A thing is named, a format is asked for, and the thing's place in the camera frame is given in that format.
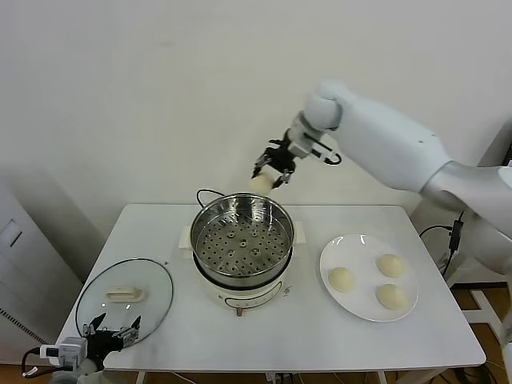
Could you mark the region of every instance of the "floor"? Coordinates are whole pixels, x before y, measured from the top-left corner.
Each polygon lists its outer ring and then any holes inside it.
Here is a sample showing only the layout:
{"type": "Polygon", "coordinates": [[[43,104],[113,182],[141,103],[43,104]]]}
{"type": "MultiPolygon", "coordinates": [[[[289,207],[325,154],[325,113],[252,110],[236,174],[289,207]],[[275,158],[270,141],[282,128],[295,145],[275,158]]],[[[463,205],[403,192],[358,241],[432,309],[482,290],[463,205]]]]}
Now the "floor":
{"type": "MultiPolygon", "coordinates": [[[[455,290],[455,299],[463,310],[477,309],[473,298],[468,290],[455,290]]],[[[503,319],[510,307],[510,297],[505,288],[492,288],[484,290],[487,299],[490,301],[498,316],[503,319]]],[[[476,324],[471,328],[476,334],[482,348],[486,352],[488,363],[486,366],[496,378],[497,384],[507,384],[506,372],[503,369],[501,349],[493,332],[487,325],[476,324]]],[[[388,372],[386,377],[389,384],[395,382],[405,372],[388,372]]],[[[135,372],[120,373],[120,384],[135,384],[137,374],[135,372]]],[[[184,377],[194,380],[197,384],[266,384],[264,374],[183,374],[184,377]]],[[[437,376],[431,384],[459,384],[452,370],[443,373],[444,378],[437,376]]],[[[353,374],[301,374],[295,375],[294,383],[286,378],[286,384],[377,384],[376,374],[353,373],[353,374]]],[[[48,378],[36,378],[27,382],[21,378],[19,367],[0,366],[0,384],[47,384],[48,378]]],[[[186,381],[173,374],[150,373],[147,375],[146,384],[185,384],[186,381]]]]}

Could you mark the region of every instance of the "white plate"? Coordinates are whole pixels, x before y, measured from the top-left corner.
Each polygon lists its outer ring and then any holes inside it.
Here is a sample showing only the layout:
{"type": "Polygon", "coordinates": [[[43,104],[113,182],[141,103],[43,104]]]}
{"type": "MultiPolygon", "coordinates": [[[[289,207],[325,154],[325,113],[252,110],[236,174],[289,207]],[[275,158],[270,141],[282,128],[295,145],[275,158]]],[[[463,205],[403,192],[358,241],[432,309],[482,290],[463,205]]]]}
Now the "white plate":
{"type": "Polygon", "coordinates": [[[330,295],[349,312],[372,322],[393,322],[407,316],[418,301],[418,280],[407,262],[389,244],[366,234],[346,234],[329,242],[320,256],[320,274],[330,295]],[[388,278],[377,267],[383,254],[396,254],[406,264],[400,278],[388,278]],[[351,292],[336,291],[329,283],[329,272],[343,267],[352,272],[355,288],[351,292]],[[403,310],[388,310],[377,300],[376,290],[383,284],[400,286],[407,294],[408,305],[403,310]]]}

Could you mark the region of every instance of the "white table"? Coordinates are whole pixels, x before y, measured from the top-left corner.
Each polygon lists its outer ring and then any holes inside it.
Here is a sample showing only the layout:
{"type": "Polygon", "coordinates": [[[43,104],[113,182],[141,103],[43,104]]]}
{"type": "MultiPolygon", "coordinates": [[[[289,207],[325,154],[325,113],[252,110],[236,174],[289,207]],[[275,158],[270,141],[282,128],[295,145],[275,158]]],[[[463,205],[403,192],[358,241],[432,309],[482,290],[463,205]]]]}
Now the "white table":
{"type": "MultiPolygon", "coordinates": [[[[180,372],[416,370],[399,381],[403,384],[424,382],[449,367],[484,363],[482,348],[402,208],[286,209],[302,222],[306,235],[306,244],[294,249],[285,284],[292,286],[290,294],[238,318],[204,295],[194,262],[178,248],[182,229],[191,224],[198,206],[125,207],[87,283],[121,260],[151,258],[167,262],[175,296],[152,336],[110,354],[105,367],[180,372]],[[408,258],[419,282],[418,304],[409,316],[392,323],[368,322],[329,296],[318,258],[324,245],[340,234],[373,235],[408,258]]],[[[74,311],[59,341],[77,334],[74,311]]]]}

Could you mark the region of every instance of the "white cabinet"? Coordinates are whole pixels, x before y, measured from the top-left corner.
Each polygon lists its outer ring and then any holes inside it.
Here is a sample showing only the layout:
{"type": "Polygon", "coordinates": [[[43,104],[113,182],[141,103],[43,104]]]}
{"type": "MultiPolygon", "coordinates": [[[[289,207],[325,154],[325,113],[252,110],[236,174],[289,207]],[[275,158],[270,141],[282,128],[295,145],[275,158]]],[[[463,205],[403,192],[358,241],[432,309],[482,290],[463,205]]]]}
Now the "white cabinet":
{"type": "Polygon", "coordinates": [[[52,343],[82,284],[30,216],[0,186],[0,363],[52,343]]]}

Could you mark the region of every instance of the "glass lid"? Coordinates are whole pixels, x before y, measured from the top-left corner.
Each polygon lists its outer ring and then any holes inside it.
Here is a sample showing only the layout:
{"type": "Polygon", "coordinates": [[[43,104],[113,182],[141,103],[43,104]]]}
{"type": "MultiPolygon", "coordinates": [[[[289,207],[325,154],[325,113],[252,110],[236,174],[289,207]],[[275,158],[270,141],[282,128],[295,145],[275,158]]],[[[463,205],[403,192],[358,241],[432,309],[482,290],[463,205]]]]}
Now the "glass lid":
{"type": "Polygon", "coordinates": [[[136,258],[118,262],[101,272],[84,290],[77,305],[75,324],[83,336],[84,324],[106,314],[99,329],[129,328],[141,317],[136,342],[162,323],[173,301],[173,281],[161,264],[136,258]]]}

